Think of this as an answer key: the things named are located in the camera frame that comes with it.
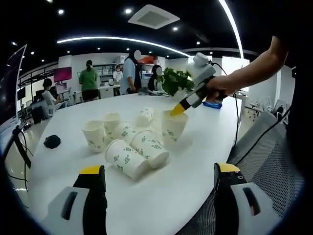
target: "hand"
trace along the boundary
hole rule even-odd
[[[212,78],[206,85],[207,88],[215,88],[223,90],[226,95],[234,93],[236,90],[233,86],[232,80],[229,76],[218,76]],[[213,96],[207,97],[207,101],[214,101],[220,95],[219,92],[215,92]]]

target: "ceiling light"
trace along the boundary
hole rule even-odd
[[[239,52],[240,52],[240,57],[242,59],[244,59],[244,51],[243,51],[243,46],[241,45],[241,40],[240,40],[240,36],[239,36],[239,32],[238,32],[238,29],[237,29],[237,26],[236,26],[236,23],[235,23],[235,20],[230,12],[230,9],[229,7],[227,6],[225,0],[219,0],[220,4],[222,5],[225,13],[227,14],[227,17],[229,19],[229,22],[233,28],[233,31],[235,33],[235,36],[236,36],[236,40],[237,40],[237,44],[238,44],[238,47],[239,47]]]
[[[58,13],[59,13],[59,15],[63,15],[63,14],[64,14],[64,10],[63,10],[63,9],[60,9],[60,10],[58,11]]]
[[[79,41],[79,40],[88,40],[88,39],[112,39],[112,40],[123,40],[123,41],[131,41],[131,42],[137,42],[137,43],[143,43],[143,44],[148,44],[148,45],[152,45],[152,46],[156,46],[156,47],[160,47],[166,50],[170,50],[173,51],[175,53],[181,54],[183,56],[186,57],[190,57],[190,55],[181,52],[179,50],[175,50],[173,48],[170,47],[166,47],[160,44],[156,44],[156,43],[151,43],[151,42],[147,42],[147,41],[143,41],[143,40],[138,40],[138,39],[132,39],[132,38],[121,38],[121,37],[110,37],[110,36],[92,36],[92,37],[80,37],[80,38],[70,38],[70,39],[64,39],[64,40],[60,40],[57,43],[61,44],[61,43],[67,43],[67,42],[72,42],[72,41]]]

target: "person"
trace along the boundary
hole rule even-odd
[[[43,83],[44,92],[42,93],[42,96],[43,96],[44,98],[47,97],[49,100],[51,100],[51,101],[54,103],[54,105],[63,103],[63,102],[64,102],[63,99],[55,99],[55,98],[52,96],[52,94],[50,93],[50,88],[51,88],[51,86],[52,86],[52,81],[51,81],[51,79],[46,78],[46,79],[44,80],[44,83]]]
[[[305,4],[295,5],[292,1],[279,1],[279,7],[275,10],[277,16],[274,25],[272,40],[267,51],[262,53],[257,59],[248,66],[234,71],[227,76],[219,76],[210,80],[207,84],[208,88],[216,88],[224,90],[226,94],[232,94],[235,90],[265,81],[276,72],[278,72],[288,53],[292,53],[295,57],[297,78],[295,79],[295,87],[291,109],[289,113],[289,123],[287,126],[287,143],[290,149],[294,165],[302,173],[305,179],[305,186],[301,190],[299,197],[290,211],[272,234],[290,234],[291,230],[303,227],[309,228],[310,223],[306,216],[311,212],[312,208],[312,189],[311,184],[311,168],[310,158],[308,158],[306,148],[308,148],[307,133],[309,121],[306,121],[303,111],[310,107],[308,94],[310,94],[309,70],[311,69],[311,59],[307,59],[305,55],[311,44],[308,32],[301,31],[301,28],[308,30],[310,25],[310,13],[308,8],[303,7]],[[207,99],[214,100],[219,93]]]
[[[121,66],[117,65],[115,71],[113,72],[113,79],[119,83],[123,77],[123,72],[121,71]]]
[[[87,68],[79,76],[79,84],[82,85],[82,97],[84,102],[96,100],[99,97],[97,86],[98,75],[92,68],[92,61],[86,62]]]
[[[158,79],[157,69],[158,68],[161,68],[161,66],[160,65],[154,65],[152,67],[152,76],[148,82],[148,89],[150,91],[157,91],[157,79]]]
[[[123,66],[123,78],[121,80],[121,93],[133,94],[141,88],[138,62],[135,59],[134,51],[129,53]]]

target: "desk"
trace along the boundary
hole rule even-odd
[[[100,92],[100,95],[101,95],[101,98],[108,98],[108,97],[113,97],[114,96],[114,93],[113,93],[113,89],[114,88],[120,88],[121,85],[113,85],[113,86],[101,86],[99,87],[99,92]],[[109,94],[106,94],[105,93],[105,90],[108,90],[110,89],[110,92]],[[76,91],[76,92],[73,92],[73,101],[74,101],[74,105],[76,104],[76,96],[77,95],[80,95],[82,93],[82,91]]]
[[[61,109],[52,117],[38,143],[28,179],[30,210],[42,221],[52,199],[72,186],[87,166],[104,165],[107,186],[107,233],[110,235],[173,235],[198,211],[214,186],[214,163],[226,162],[234,144],[237,125],[232,97],[223,107],[203,105],[187,110],[189,121],[171,162],[139,181],[106,163],[104,154],[91,154],[81,131],[84,124],[119,112],[123,121],[134,122],[143,107],[170,110],[169,97],[122,95]],[[238,100],[240,112],[241,100]],[[44,147],[47,136],[56,134],[61,145]]]

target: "paper cup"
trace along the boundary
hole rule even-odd
[[[181,114],[170,116],[171,111],[164,111],[162,118],[162,138],[164,143],[175,143],[184,131],[188,116]]]
[[[141,131],[131,143],[140,155],[148,160],[151,168],[158,168],[168,159],[169,153],[164,149],[162,144],[157,141],[151,131]]]
[[[137,131],[133,129],[133,126],[129,122],[122,122],[113,131],[113,139],[123,139],[127,144],[133,141],[133,138],[137,134]]]
[[[147,160],[124,140],[111,142],[105,153],[106,161],[136,180],[149,170]]]
[[[136,125],[141,127],[147,127],[152,122],[155,115],[155,109],[146,107],[140,111],[136,120]]]
[[[113,131],[120,123],[121,118],[119,113],[107,114],[103,117],[104,129],[111,140],[114,140],[114,138],[112,137]]]
[[[102,121],[89,121],[82,131],[92,152],[100,153],[105,150],[105,134]]]

